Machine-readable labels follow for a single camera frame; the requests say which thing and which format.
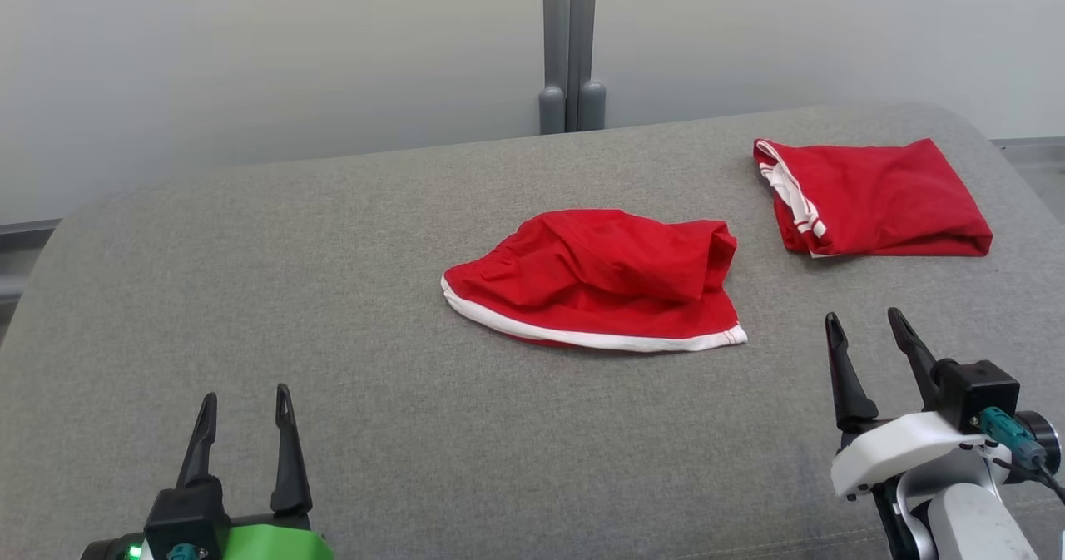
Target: clothing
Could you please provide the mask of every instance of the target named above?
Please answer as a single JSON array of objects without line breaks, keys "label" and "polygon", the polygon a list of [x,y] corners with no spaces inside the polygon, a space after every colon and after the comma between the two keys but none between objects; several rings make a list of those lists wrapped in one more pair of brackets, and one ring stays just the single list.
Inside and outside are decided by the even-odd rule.
[{"label": "clothing", "polygon": [[705,350],[747,341],[723,290],[735,250],[722,221],[544,212],[441,287],[462,316],[538,344]]},{"label": "clothing", "polygon": [[792,252],[985,257],[990,249],[990,228],[932,139],[905,147],[756,139],[754,158]]}]

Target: red cloth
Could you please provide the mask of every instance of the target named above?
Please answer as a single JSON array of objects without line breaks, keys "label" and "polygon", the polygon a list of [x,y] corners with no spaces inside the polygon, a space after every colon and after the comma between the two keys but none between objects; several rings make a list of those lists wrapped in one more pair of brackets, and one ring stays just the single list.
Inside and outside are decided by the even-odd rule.
[{"label": "red cloth", "polygon": [[992,230],[932,139],[907,147],[754,142],[784,247],[814,257],[986,257]]},{"label": "red cloth", "polygon": [[525,341],[704,350],[747,341],[722,287],[735,250],[722,221],[544,212],[441,286],[463,316]]}]

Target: white stripe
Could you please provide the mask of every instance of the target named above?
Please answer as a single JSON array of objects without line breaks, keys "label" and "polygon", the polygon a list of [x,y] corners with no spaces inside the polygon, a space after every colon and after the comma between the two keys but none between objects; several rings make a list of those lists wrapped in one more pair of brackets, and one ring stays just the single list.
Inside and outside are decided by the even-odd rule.
[{"label": "white stripe", "polygon": [[[769,181],[769,185],[781,197],[781,200],[784,200],[784,203],[790,208],[796,225],[799,226],[800,223],[803,223],[799,226],[799,233],[805,234],[806,231],[813,230],[815,237],[821,238],[824,236],[829,227],[819,218],[817,207],[815,207],[813,200],[803,195],[799,180],[796,180],[796,177],[791,175],[791,170],[788,170],[787,163],[784,163],[784,158],[766,139],[758,139],[756,146],[758,150],[776,159],[776,165],[771,166],[768,170],[766,169],[767,163],[765,162],[758,162],[758,168],[761,176],[766,178],[766,181]],[[822,256],[810,252],[810,257],[817,258]]]},{"label": "white stripe", "polygon": [[452,290],[447,280],[440,278],[440,286],[444,291],[444,298],[447,299],[452,309],[458,314],[472,322],[490,326],[495,331],[509,333],[509,335],[524,337],[525,340],[547,340],[561,341],[563,344],[583,345],[585,348],[604,348],[604,350],[627,350],[629,352],[694,352],[698,350],[709,350],[722,345],[747,343],[747,332],[741,326],[719,332],[687,337],[684,340],[671,340],[668,337],[636,337],[632,335],[611,335],[611,333],[586,333],[581,331],[560,331],[546,329],[542,326],[532,326],[514,320],[496,313],[487,307],[471,302],[469,299],[460,298]]}]

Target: gray cushion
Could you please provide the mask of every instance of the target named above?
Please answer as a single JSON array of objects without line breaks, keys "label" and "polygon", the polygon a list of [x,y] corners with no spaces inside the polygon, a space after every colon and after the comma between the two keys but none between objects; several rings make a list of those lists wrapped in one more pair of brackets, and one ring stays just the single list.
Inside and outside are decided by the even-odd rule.
[{"label": "gray cushion", "polygon": [[[755,136],[931,136],[987,216],[990,256],[786,252]],[[543,348],[448,309],[445,268],[557,208],[725,219],[750,344]],[[1063,258],[1062,227],[1001,154],[919,104],[245,166],[114,196],[62,224],[0,351],[0,541],[4,556],[76,558],[140,529],[209,391],[227,508],[266,510],[283,381],[312,525],[338,558],[883,557],[872,501],[829,480],[824,314],[883,416],[919,409],[885,316],[897,306],[933,352],[995,360],[1021,408],[1065,424]],[[1061,504],[1034,485],[1004,496],[1056,553]]]}]

